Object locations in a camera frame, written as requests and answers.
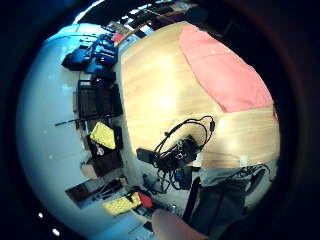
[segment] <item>cable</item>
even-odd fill
[[[205,118],[209,118],[210,119],[210,124],[209,124],[209,131],[210,134],[208,134],[208,129],[206,128],[206,126],[202,123],[200,123],[203,119]],[[178,146],[174,145],[172,147],[170,147],[168,150],[161,152],[163,146],[165,145],[166,141],[168,140],[168,138],[170,138],[170,136],[175,133],[178,129],[180,129],[183,125],[186,124],[194,124],[194,125],[198,125],[200,126],[204,132],[205,132],[205,140],[203,141],[203,143],[198,147],[199,152],[203,149],[203,147],[210,141],[214,128],[215,128],[215,122],[213,120],[212,116],[206,115],[203,116],[199,119],[196,118],[188,118],[186,120],[184,120],[183,122],[177,124],[176,126],[174,126],[169,132],[165,132],[165,138],[155,147],[154,149],[154,161],[152,162],[152,165],[155,168],[158,168],[158,172],[157,175],[160,179],[160,186],[161,186],[161,193],[165,194],[167,193],[167,190],[170,186],[172,186],[175,190],[181,190],[181,188],[179,186],[176,186],[176,179],[175,176],[177,174],[177,169],[174,170],[170,170],[168,172],[163,172],[162,170],[159,169],[159,166],[157,164],[157,162],[164,158],[165,156],[167,156],[168,154],[170,154],[173,150],[175,150]]]

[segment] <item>yellow object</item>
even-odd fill
[[[113,130],[101,122],[96,123],[96,126],[90,134],[90,138],[107,148],[116,148]]]
[[[126,197],[121,197],[110,202],[102,203],[102,207],[111,216],[116,216],[120,213],[127,212],[141,204],[138,193],[134,193],[131,196],[131,199],[133,203],[130,202]]]

